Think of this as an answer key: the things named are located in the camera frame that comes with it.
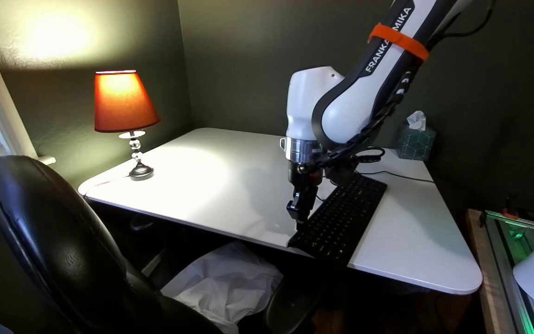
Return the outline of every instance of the black leather chair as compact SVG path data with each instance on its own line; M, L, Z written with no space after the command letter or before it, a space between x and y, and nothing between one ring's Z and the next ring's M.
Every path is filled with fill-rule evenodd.
M137 271L83 198L59 174L25 156L0 157L0 230L32 282L81 333L220 330L167 298ZM290 333L310 319L318 289L280 284L267 324Z

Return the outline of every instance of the keyboard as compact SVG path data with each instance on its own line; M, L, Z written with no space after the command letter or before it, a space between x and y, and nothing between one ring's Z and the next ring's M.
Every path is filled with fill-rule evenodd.
M386 188L383 182L354 173L324 200L288 241L288 247L335 267L347 266Z

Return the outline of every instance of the chair armrest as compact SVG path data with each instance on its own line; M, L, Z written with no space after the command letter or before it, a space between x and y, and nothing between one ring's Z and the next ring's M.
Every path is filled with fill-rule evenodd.
M328 280L284 277L265 313L273 334L292 334L311 328L311 318Z

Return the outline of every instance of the tissue box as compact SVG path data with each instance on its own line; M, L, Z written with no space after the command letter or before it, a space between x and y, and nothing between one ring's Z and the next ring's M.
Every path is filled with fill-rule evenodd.
M436 131L430 127L426 127L424 131L410 129L409 123L404 121L399 128L397 154L401 159L427 161L434 138Z

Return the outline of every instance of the orange lampshade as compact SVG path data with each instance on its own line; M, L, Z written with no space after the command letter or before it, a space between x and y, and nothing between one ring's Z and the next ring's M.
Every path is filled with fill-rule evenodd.
M159 122L135 71L96 72L94 90L95 131L128 132Z

